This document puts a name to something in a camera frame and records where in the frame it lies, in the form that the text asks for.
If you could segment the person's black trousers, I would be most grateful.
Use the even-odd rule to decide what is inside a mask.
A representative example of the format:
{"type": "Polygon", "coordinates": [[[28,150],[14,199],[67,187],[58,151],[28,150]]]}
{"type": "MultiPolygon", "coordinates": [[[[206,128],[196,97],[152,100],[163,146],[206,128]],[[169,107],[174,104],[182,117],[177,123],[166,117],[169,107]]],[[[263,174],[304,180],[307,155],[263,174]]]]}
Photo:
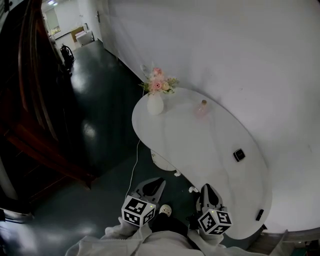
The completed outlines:
{"type": "Polygon", "coordinates": [[[159,213],[151,224],[152,232],[170,231],[184,236],[188,241],[188,227],[180,220],[167,216],[165,213],[159,213]]]}

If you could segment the grey wooden cabinet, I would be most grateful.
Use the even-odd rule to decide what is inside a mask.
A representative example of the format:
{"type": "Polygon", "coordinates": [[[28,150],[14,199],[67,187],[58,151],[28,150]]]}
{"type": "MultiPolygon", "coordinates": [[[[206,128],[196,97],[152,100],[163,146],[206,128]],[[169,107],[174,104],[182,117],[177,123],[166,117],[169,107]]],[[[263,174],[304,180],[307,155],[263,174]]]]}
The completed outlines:
{"type": "Polygon", "coordinates": [[[267,256],[320,256],[320,227],[284,233],[263,232],[247,250],[267,256]]]}

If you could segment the black square box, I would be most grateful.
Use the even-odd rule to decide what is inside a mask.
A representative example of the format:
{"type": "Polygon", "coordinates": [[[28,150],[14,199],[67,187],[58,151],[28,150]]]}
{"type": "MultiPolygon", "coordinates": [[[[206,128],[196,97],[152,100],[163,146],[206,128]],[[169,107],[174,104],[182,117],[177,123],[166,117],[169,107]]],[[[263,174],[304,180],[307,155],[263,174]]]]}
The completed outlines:
{"type": "Polygon", "coordinates": [[[237,162],[240,162],[246,157],[246,155],[244,151],[241,148],[239,148],[233,153],[233,157],[237,162]]]}

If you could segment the pink artificial flower bouquet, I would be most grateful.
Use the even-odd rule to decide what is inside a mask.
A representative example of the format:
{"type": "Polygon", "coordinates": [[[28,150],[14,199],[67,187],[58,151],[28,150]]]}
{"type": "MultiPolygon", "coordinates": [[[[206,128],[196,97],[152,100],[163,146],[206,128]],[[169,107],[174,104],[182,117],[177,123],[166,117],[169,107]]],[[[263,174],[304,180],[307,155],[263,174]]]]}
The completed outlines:
{"type": "Polygon", "coordinates": [[[156,93],[172,94],[175,92],[179,83],[177,78],[166,76],[161,68],[155,67],[153,64],[151,68],[141,64],[140,69],[146,78],[146,81],[139,84],[144,92],[149,95],[155,95],[156,93]]]}

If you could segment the white carved stool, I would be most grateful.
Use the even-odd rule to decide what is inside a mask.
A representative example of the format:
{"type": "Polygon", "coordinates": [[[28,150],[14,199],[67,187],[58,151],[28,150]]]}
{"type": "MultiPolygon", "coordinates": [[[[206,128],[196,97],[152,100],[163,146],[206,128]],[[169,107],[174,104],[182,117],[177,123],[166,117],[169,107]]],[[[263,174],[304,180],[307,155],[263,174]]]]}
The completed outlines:
{"type": "MultiPolygon", "coordinates": [[[[181,173],[179,170],[176,170],[175,173],[174,173],[174,175],[175,175],[176,177],[179,177],[179,176],[182,175],[182,173],[181,173]]],[[[189,192],[189,193],[198,193],[199,190],[198,190],[195,186],[190,186],[189,189],[188,189],[188,192],[189,192]]]]}

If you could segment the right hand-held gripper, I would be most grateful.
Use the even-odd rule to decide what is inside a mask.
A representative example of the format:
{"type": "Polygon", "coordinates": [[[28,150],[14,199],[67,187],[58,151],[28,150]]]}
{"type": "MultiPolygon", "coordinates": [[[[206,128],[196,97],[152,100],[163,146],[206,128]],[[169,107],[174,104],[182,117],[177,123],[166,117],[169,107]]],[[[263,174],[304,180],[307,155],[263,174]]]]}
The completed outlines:
{"type": "Polygon", "coordinates": [[[197,223],[205,235],[222,235],[232,225],[232,217],[223,204],[218,191],[206,183],[196,202],[197,223]]]}

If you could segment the black trolley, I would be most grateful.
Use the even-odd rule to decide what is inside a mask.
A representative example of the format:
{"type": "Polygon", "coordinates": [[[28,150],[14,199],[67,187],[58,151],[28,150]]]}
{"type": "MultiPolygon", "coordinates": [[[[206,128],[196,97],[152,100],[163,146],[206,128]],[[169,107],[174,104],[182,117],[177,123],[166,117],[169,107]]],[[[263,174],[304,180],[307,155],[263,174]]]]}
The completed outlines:
{"type": "Polygon", "coordinates": [[[67,46],[62,44],[61,48],[60,48],[60,52],[62,54],[62,57],[64,59],[64,64],[65,66],[69,69],[72,67],[75,58],[73,55],[73,52],[71,51],[71,49],[67,46]]]}

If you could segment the white storage box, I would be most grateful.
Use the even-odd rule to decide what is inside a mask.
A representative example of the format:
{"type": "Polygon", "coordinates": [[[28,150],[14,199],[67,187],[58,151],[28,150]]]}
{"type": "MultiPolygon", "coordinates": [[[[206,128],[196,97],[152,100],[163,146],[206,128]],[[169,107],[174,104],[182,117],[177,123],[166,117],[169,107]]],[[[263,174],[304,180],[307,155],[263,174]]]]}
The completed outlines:
{"type": "Polygon", "coordinates": [[[94,41],[93,33],[91,30],[81,31],[75,35],[76,41],[81,45],[85,46],[94,41]]]}

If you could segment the person's white jacket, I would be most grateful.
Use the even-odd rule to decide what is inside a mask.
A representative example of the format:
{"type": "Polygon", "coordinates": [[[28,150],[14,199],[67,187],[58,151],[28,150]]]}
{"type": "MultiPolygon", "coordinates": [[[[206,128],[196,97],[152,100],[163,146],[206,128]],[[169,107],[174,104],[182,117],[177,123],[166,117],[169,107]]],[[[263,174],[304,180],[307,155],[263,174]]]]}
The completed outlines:
{"type": "MultiPolygon", "coordinates": [[[[224,248],[226,256],[267,256],[235,246],[225,247],[221,242],[219,245],[224,248]]],[[[184,236],[172,231],[159,231],[152,232],[144,240],[108,240],[86,236],[70,247],[65,256],[204,256],[204,254],[184,236]]]]}

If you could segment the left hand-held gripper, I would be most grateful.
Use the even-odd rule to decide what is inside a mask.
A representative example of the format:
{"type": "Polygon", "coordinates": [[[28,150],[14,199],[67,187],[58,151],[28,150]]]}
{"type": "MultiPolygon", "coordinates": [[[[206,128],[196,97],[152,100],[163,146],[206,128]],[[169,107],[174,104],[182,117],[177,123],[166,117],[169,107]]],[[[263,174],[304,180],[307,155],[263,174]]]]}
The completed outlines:
{"type": "Polygon", "coordinates": [[[157,203],[163,194],[166,181],[162,177],[150,178],[138,184],[134,192],[127,195],[121,208],[122,219],[137,227],[151,221],[157,203]]]}

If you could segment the brown cardboard box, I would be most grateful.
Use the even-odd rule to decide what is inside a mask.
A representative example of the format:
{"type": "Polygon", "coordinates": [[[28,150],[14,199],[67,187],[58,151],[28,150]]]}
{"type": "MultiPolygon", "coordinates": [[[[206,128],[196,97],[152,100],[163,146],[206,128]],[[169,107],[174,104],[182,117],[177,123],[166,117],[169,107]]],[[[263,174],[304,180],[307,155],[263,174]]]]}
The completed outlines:
{"type": "Polygon", "coordinates": [[[77,27],[70,31],[71,37],[74,42],[77,42],[77,36],[83,34],[85,32],[84,28],[82,26],[77,27]]]}

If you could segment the small pink bottle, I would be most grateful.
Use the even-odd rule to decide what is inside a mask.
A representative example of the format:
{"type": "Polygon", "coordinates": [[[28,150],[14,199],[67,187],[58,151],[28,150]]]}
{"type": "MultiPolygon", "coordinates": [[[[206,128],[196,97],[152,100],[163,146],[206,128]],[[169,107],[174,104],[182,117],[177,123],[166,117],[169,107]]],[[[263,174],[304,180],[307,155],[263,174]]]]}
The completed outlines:
{"type": "Polygon", "coordinates": [[[203,99],[194,109],[196,118],[202,118],[210,110],[210,104],[207,100],[203,99]]]}

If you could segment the dark wooden staircase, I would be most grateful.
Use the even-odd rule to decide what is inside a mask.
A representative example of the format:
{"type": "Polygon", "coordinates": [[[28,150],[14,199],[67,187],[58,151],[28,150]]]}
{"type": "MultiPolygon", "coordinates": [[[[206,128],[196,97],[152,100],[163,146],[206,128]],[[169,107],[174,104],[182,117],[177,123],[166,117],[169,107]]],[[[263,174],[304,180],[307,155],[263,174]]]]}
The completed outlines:
{"type": "Polygon", "coordinates": [[[78,143],[71,77],[47,33],[41,0],[0,0],[0,157],[27,201],[96,179],[78,143]]]}

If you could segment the white door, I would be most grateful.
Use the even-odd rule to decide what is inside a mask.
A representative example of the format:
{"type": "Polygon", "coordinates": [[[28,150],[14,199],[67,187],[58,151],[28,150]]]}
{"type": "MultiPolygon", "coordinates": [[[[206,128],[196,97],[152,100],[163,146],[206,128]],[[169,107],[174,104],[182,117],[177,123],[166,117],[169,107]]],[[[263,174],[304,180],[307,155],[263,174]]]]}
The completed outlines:
{"type": "Polygon", "coordinates": [[[95,0],[103,47],[118,59],[116,39],[112,26],[108,0],[95,0]]]}

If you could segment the white curved vanity table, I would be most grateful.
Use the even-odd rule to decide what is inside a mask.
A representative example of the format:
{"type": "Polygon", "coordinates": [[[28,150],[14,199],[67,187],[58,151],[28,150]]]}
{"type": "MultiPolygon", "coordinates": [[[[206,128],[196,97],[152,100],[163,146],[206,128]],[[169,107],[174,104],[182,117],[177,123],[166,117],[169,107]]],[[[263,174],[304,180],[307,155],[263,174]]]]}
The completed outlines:
{"type": "Polygon", "coordinates": [[[159,115],[148,112],[148,95],[135,105],[132,126],[138,138],[197,189],[210,184],[217,190],[232,218],[230,238],[250,237],[263,226],[272,204],[270,173],[254,139],[225,108],[196,91],[178,87],[162,99],[159,115]],[[209,111],[197,118],[202,100],[209,111]],[[240,162],[233,156],[238,149],[245,154],[240,162]],[[256,221],[260,209],[264,212],[256,221]]]}

